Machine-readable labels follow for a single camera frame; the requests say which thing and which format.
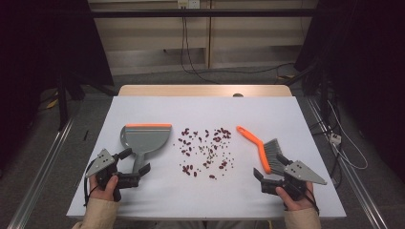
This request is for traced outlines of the person's left hand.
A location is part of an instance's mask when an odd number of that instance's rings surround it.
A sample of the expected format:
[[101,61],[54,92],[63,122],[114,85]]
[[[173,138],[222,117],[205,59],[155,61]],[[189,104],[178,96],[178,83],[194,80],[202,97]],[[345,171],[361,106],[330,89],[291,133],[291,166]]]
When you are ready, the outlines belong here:
[[100,188],[97,183],[97,179],[95,176],[91,176],[89,179],[90,182],[90,197],[91,198],[97,198],[97,199],[103,199],[107,201],[113,201],[114,200],[114,191],[117,187],[117,181],[118,177],[117,176],[112,176],[106,187],[104,189]]

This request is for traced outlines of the aluminium floor rail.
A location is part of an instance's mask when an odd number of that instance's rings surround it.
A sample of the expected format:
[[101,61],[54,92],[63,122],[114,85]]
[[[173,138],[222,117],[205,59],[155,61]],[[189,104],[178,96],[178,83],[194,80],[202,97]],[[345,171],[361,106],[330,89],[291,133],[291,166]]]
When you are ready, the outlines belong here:
[[339,150],[333,143],[330,143],[329,136],[325,134],[327,143],[331,146],[333,154],[337,156],[342,173],[352,187],[352,190],[358,199],[361,208],[372,225],[372,229],[388,229],[388,226],[378,209],[375,201],[367,190],[366,186],[356,173],[357,169],[350,165],[349,159],[343,150]]
[[74,122],[75,119],[73,117],[69,118],[64,126],[57,132],[50,150],[42,162],[39,171],[36,173],[29,190],[14,213],[7,229],[25,229],[32,214],[32,210],[35,207],[36,202],[39,200],[46,180],[53,169]]

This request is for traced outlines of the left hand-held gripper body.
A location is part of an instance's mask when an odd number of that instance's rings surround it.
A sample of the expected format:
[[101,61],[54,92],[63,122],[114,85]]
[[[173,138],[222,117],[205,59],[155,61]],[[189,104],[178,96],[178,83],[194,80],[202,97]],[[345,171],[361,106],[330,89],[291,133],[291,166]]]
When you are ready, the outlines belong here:
[[139,173],[123,174],[117,170],[117,163],[122,160],[115,160],[106,149],[103,149],[96,158],[90,163],[86,170],[86,178],[92,175],[96,176],[100,187],[105,187],[111,176],[117,176],[117,188],[126,189],[139,186]]

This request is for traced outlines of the white table cover sheet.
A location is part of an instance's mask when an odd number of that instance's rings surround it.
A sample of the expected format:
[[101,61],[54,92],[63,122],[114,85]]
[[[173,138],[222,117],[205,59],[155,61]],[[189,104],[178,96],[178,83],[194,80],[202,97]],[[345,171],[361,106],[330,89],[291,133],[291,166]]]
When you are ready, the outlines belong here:
[[[146,154],[151,170],[140,180],[139,187],[122,190],[117,213],[121,219],[281,218],[284,204],[279,198],[262,193],[261,184],[253,175],[253,169],[261,166],[257,148],[237,132],[237,126],[264,142],[277,138],[287,158],[303,161],[323,179],[330,177],[293,96],[118,96],[111,104],[93,152],[122,151],[119,135],[128,123],[169,123],[172,130],[163,147]],[[173,144],[186,127],[229,130],[235,167],[216,180],[183,174],[178,164],[180,154]]]

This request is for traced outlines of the black curtain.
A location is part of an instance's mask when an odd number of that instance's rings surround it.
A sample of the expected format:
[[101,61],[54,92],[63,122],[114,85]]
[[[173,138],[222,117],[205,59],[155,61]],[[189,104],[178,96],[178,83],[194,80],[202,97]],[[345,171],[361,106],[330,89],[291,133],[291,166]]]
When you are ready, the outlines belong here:
[[113,85],[89,0],[0,0],[0,170],[18,154],[40,95],[65,78],[81,98],[85,83]]
[[315,0],[295,68],[319,61],[359,129],[405,180],[405,0]]

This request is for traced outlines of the grey dustpan with orange edge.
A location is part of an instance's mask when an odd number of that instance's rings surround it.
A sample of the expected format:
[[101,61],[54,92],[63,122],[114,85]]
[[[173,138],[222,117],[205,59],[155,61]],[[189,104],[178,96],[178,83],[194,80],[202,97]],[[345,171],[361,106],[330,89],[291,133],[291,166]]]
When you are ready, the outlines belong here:
[[125,148],[131,148],[135,155],[133,172],[144,166],[147,153],[155,152],[168,140],[172,125],[167,123],[126,124],[120,132],[120,141]]

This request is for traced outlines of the red kidney beans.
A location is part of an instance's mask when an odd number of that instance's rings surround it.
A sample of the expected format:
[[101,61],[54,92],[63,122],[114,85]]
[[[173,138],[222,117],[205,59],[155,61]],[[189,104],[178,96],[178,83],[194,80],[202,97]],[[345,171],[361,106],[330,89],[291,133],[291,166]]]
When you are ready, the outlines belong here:
[[[186,139],[186,140],[199,139],[199,140],[209,140],[209,141],[215,141],[215,142],[228,142],[229,143],[228,149],[230,151],[231,138],[232,138],[232,133],[229,130],[225,129],[224,127],[215,128],[215,129],[203,129],[203,130],[190,129],[190,128],[186,127],[180,131],[180,135],[176,137],[176,142],[174,144],[177,144],[179,141],[182,141],[183,139]],[[187,175],[189,177],[207,177],[209,179],[216,180],[218,178],[224,177],[227,172],[224,172],[224,174],[222,176],[220,175],[219,172],[217,172],[215,175],[210,175],[207,172],[199,174],[199,175],[191,175],[191,176],[188,174],[185,174],[185,175]]]

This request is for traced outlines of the orange brush with grey bristles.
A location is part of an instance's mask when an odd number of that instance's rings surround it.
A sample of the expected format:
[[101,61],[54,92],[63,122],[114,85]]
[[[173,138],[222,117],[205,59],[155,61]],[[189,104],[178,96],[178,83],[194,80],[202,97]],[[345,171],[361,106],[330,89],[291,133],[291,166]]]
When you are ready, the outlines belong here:
[[278,156],[281,156],[283,153],[277,138],[264,143],[259,137],[242,126],[237,126],[236,130],[239,134],[256,145],[262,167],[267,174],[279,176],[283,174],[285,165],[278,160]]

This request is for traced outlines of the white wall socket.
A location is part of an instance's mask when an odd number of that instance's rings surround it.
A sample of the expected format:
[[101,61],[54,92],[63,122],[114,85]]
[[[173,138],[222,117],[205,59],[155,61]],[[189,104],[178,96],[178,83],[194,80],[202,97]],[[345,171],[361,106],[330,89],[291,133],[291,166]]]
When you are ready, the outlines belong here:
[[178,0],[179,9],[197,10],[201,7],[200,0]]

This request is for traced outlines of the person's right hand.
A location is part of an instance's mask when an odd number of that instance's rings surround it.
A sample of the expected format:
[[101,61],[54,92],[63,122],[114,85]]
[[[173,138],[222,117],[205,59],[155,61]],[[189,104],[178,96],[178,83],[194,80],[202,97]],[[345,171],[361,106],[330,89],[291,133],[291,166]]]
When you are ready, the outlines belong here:
[[282,187],[277,187],[276,193],[289,211],[300,211],[314,207],[313,185],[310,182],[307,183],[307,191],[304,197],[296,201],[294,201]]

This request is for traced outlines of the black metal stand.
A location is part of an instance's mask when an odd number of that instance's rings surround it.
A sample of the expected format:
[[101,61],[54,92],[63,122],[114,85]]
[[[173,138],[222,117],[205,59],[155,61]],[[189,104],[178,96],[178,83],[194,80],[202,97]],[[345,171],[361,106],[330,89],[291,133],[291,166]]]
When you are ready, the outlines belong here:
[[328,72],[326,67],[318,61],[313,62],[307,68],[289,79],[285,85],[290,87],[300,81],[304,95],[320,94],[321,117],[328,117]]
[[72,100],[82,100],[85,96],[82,85],[89,85],[90,87],[107,94],[109,96],[116,96],[117,91],[107,88],[100,83],[97,83],[89,77],[85,77],[78,73],[59,73],[56,77],[57,84],[57,99],[59,103],[59,128],[63,130],[68,123],[69,113],[67,105],[67,95],[69,93]]

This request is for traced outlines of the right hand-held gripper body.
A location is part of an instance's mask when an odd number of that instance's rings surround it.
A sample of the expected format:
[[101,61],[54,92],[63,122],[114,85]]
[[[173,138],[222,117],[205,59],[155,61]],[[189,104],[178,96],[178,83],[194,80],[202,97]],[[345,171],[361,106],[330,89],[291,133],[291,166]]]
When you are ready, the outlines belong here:
[[307,191],[307,182],[326,185],[327,182],[300,160],[290,162],[283,171],[283,178],[272,180],[261,177],[261,191],[277,196],[276,188],[282,187],[293,200],[298,200]]

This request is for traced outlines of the black horizontal bar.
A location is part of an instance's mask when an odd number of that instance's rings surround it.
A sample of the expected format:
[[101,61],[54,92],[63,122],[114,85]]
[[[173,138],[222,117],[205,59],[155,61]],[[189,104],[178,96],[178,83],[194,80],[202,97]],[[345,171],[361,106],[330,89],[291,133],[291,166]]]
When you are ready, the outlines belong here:
[[319,13],[314,9],[281,10],[93,10],[94,18],[130,17],[304,17]]

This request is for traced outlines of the wooden table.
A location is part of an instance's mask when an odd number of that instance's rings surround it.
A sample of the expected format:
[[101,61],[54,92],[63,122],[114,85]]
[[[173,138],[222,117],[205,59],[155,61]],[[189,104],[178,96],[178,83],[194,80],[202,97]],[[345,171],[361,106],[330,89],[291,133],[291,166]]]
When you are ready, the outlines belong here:
[[292,96],[285,85],[124,85],[119,96]]

